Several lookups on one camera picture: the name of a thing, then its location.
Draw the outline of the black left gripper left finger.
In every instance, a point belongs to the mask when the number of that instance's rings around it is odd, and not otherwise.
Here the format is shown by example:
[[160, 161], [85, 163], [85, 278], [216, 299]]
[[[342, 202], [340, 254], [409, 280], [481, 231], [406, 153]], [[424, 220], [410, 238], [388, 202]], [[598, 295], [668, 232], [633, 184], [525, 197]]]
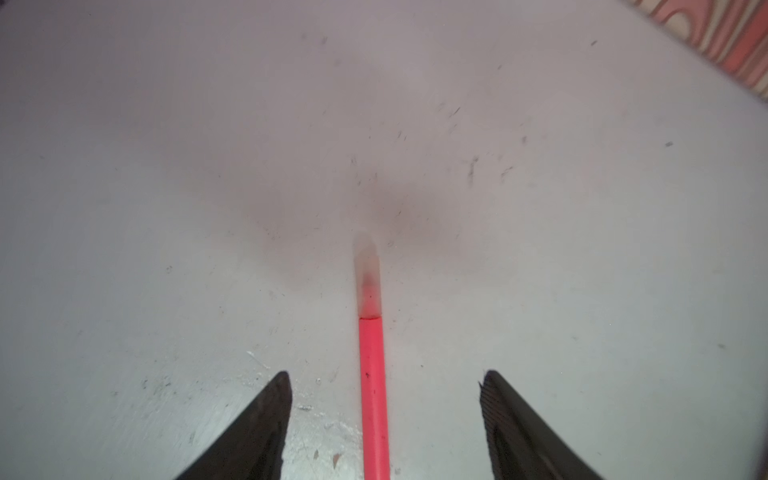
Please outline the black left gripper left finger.
[[289, 374], [281, 371], [179, 477], [279, 479], [292, 399]]

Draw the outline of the translucent pen cap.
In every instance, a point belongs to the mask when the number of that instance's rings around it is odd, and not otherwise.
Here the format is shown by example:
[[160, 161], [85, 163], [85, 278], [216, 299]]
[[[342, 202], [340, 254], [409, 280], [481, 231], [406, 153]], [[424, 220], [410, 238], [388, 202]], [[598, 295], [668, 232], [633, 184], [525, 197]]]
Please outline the translucent pen cap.
[[353, 247], [358, 316], [378, 318], [382, 315], [382, 297], [377, 247], [368, 234], [358, 234]]

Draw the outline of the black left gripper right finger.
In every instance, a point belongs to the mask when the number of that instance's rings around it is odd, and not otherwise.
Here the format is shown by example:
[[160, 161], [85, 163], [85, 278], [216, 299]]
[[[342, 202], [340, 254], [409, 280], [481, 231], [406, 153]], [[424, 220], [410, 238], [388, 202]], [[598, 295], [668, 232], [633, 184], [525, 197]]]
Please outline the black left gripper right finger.
[[485, 374], [479, 401], [496, 479], [601, 479], [499, 372]]

